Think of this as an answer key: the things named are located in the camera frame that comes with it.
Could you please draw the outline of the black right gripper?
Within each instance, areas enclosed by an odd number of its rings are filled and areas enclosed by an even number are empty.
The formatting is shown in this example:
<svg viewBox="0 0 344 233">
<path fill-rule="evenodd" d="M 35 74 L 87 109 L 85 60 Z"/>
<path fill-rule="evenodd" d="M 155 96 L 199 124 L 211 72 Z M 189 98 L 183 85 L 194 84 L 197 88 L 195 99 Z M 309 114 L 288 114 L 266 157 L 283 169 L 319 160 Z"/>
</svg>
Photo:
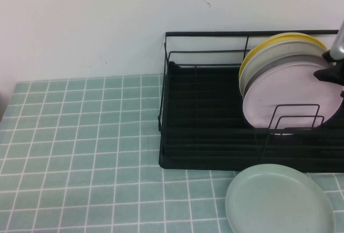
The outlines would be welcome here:
<svg viewBox="0 0 344 233">
<path fill-rule="evenodd" d="M 335 62 L 335 59 L 331 57 L 329 50 L 324 52 L 322 57 L 327 62 Z M 337 65 L 339 65 L 339 67 L 334 66 L 327 69 L 317 70 L 313 74 L 319 81 L 340 83 L 341 85 L 344 85 L 344 61 L 338 62 Z"/>
</svg>

